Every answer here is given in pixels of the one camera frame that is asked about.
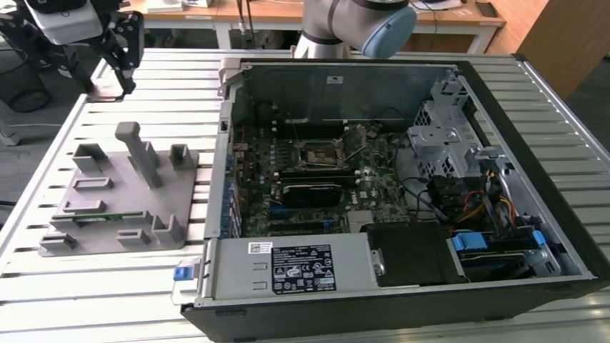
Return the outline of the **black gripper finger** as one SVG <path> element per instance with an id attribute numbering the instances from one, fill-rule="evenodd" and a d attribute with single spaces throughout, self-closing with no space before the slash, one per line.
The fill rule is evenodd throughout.
<path id="1" fill-rule="evenodd" d="M 84 93 L 93 90 L 93 83 L 78 66 L 78 55 L 73 46 L 54 45 L 20 13 L 1 15 L 1 35 L 10 46 L 38 66 L 53 68 L 60 75 L 72 79 Z"/>
<path id="2" fill-rule="evenodd" d="M 101 52 L 113 69 L 121 95 L 128 95 L 134 90 L 132 74 L 144 54 L 144 15 L 138 11 L 112 13 Z"/>

